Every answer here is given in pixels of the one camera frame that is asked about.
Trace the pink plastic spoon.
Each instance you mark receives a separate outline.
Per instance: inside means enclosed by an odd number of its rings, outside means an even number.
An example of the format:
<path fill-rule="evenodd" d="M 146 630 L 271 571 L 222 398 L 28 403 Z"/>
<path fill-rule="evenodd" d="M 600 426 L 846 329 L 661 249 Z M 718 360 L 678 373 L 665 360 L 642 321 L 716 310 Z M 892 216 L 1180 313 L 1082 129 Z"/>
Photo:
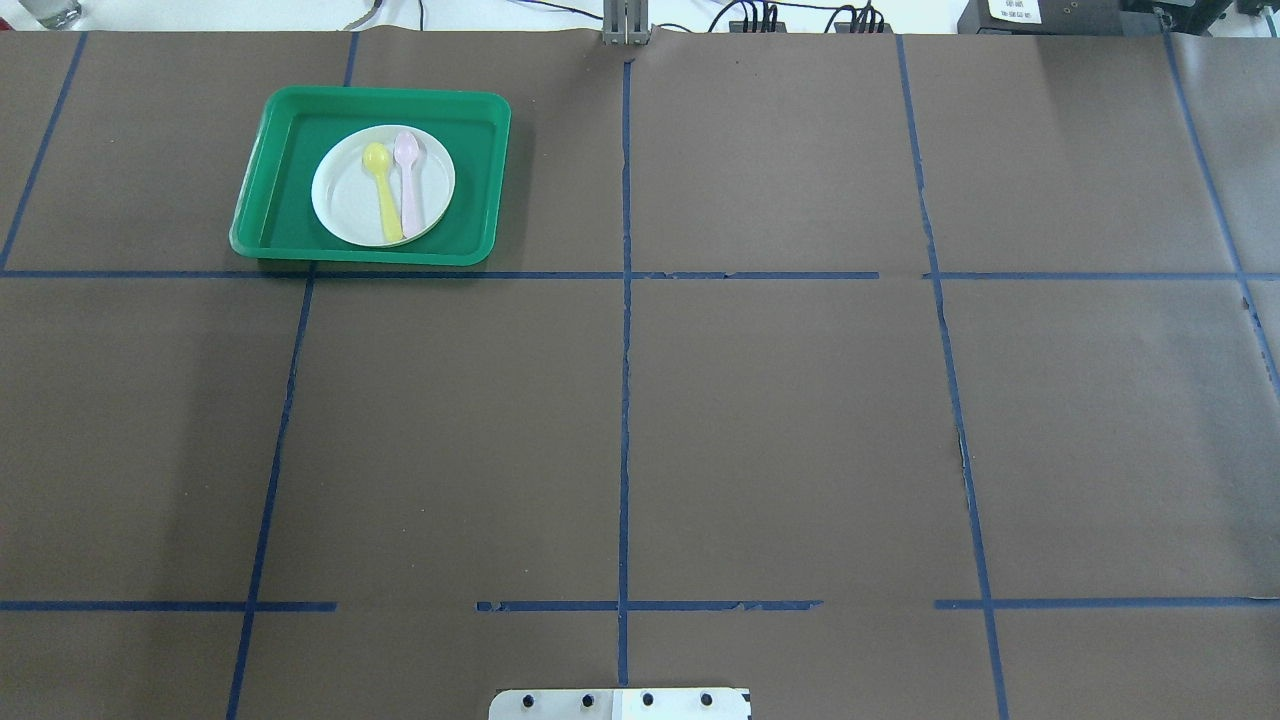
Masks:
<path fill-rule="evenodd" d="M 417 236 L 424 228 L 416 174 L 421 156 L 417 137 L 408 129 L 401 131 L 394 141 L 393 158 L 399 170 L 401 225 L 406 238 Z"/>

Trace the yellow plastic spoon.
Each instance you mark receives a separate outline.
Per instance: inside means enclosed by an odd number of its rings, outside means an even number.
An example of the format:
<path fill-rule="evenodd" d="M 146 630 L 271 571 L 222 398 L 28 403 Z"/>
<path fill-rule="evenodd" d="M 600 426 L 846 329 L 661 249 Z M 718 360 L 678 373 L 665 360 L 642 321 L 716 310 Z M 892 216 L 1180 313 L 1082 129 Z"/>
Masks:
<path fill-rule="evenodd" d="M 390 191 L 390 151 L 384 143 L 367 143 L 364 147 L 361 163 L 375 184 L 378 215 L 384 242 L 398 243 L 404 237 L 404 232 L 401 224 L 401 214 Z"/>

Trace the white round plate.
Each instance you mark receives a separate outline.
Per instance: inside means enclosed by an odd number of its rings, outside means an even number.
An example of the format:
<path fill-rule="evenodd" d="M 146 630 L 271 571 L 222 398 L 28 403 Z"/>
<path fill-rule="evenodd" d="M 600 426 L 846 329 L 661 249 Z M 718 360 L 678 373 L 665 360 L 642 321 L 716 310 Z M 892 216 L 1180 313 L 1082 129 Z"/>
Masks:
<path fill-rule="evenodd" d="M 401 174 L 393 147 L 403 129 L 417 137 L 422 150 L 416 174 L 424 228 L 412 238 L 385 243 L 375 184 L 362 167 L 361 155 L 371 142 L 384 143 L 390 151 L 390 191 L 401 218 Z M 444 218 L 454 196 L 456 181 L 453 158 L 435 136 L 410 126 L 372 126 L 347 136 L 326 152 L 314 174 L 311 201 L 317 219 L 339 240 L 364 249 L 392 249 L 425 237 Z"/>

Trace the green plastic tray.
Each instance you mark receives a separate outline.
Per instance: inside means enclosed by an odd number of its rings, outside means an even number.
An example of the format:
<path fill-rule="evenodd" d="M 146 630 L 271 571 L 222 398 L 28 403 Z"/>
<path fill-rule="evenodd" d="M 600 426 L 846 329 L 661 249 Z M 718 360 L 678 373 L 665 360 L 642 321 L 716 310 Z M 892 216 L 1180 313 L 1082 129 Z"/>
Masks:
<path fill-rule="evenodd" d="M 512 110 L 498 94 L 288 86 L 266 102 L 246 168 L 230 246 L 242 256 L 323 263 L 472 266 L 497 241 Z M 420 240 L 364 249 L 330 233 L 311 201 L 326 152 L 372 126 L 410 126 L 435 136 L 457 174 L 444 218 Z"/>

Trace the black desktop box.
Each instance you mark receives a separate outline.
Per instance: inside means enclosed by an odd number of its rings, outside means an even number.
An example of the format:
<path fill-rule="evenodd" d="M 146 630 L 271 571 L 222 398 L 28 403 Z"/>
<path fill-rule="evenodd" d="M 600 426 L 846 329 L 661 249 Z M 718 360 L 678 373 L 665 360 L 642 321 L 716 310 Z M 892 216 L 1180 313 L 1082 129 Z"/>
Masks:
<path fill-rule="evenodd" d="M 956 22 L 960 35 L 1066 35 L 1146 37 L 1162 33 L 1149 12 L 1124 1 L 969 1 Z"/>

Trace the clear water bottle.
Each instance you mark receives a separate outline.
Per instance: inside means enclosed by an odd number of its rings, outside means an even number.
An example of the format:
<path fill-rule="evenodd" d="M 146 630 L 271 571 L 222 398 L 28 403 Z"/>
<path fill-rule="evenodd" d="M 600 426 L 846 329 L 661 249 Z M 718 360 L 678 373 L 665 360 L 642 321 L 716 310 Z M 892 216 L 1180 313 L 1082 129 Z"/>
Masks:
<path fill-rule="evenodd" d="M 18 5 L 45 29 L 68 29 L 84 14 L 77 0 L 18 0 Z"/>

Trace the aluminium frame post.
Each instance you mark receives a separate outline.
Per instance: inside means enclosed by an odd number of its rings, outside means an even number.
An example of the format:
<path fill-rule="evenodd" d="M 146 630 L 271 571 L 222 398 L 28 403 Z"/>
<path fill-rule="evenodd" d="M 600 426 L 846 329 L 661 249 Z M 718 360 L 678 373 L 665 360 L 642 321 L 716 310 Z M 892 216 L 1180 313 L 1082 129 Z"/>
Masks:
<path fill-rule="evenodd" d="M 605 45 L 648 45 L 652 40 L 648 0 L 604 0 L 602 41 Z"/>

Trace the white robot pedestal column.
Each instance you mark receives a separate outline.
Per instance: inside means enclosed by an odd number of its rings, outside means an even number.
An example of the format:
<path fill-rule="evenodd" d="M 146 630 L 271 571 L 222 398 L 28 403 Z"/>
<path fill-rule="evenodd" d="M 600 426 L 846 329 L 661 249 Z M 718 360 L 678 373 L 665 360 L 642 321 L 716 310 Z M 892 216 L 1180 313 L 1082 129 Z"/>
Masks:
<path fill-rule="evenodd" d="M 489 719 L 751 719 L 748 689 L 731 687 L 508 689 Z"/>

